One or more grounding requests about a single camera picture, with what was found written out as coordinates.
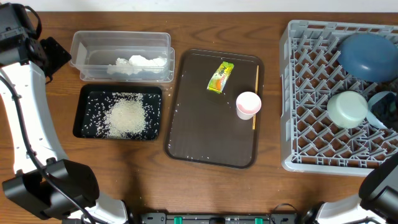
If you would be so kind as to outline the light blue bowl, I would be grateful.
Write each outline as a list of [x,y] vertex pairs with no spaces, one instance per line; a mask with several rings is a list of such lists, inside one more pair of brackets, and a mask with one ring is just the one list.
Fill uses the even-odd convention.
[[374,126],[375,128],[387,129],[387,127],[371,113],[371,108],[373,107],[373,105],[375,105],[378,101],[380,101],[382,98],[384,98],[388,94],[393,94],[394,96],[397,95],[397,93],[394,93],[393,91],[382,91],[382,92],[376,93],[368,101],[368,113],[366,115],[366,119],[367,119],[368,123],[370,125]]

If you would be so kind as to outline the mint green bowl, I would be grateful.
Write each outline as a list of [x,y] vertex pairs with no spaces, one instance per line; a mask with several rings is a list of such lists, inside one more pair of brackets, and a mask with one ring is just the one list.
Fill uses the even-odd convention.
[[368,114],[368,102],[355,91],[344,91],[328,100],[327,112],[330,120],[340,128],[359,126]]

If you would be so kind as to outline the dark blue plate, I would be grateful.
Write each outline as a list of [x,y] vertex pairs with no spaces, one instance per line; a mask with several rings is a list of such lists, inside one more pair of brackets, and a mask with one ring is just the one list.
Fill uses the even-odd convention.
[[397,78],[397,47],[380,35],[353,34],[338,51],[338,63],[360,80],[383,83]]

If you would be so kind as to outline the white tissue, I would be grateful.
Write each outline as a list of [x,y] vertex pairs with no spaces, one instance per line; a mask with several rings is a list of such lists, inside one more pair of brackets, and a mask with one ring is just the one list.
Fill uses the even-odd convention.
[[117,58],[115,65],[108,65],[107,73],[110,75],[115,73],[132,75],[139,72],[159,73],[166,66],[166,62],[167,59],[162,57],[149,60],[141,55],[132,55],[129,59]]

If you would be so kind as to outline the pink cup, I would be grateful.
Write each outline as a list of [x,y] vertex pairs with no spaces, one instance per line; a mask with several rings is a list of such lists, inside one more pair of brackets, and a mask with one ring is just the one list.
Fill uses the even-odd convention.
[[260,97],[251,91],[241,93],[236,99],[236,113],[242,120],[251,119],[261,109]]

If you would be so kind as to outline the pile of rice grains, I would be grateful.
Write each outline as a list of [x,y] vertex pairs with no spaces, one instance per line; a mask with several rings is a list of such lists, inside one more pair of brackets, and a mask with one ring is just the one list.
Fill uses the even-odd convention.
[[83,113],[83,138],[154,140],[161,96],[155,93],[92,91]]

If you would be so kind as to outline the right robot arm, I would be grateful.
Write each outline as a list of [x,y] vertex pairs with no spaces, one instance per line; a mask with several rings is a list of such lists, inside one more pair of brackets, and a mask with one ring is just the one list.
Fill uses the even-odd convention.
[[364,179],[359,194],[321,202],[297,223],[397,223],[397,154]]

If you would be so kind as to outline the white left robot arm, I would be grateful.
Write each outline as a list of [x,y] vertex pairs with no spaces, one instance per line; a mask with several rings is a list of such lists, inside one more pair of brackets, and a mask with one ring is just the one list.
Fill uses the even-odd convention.
[[71,55],[53,38],[41,39],[29,6],[1,5],[1,98],[14,146],[15,176],[5,196],[42,220],[127,223],[121,200],[99,190],[90,167],[71,161],[58,140],[46,86]]

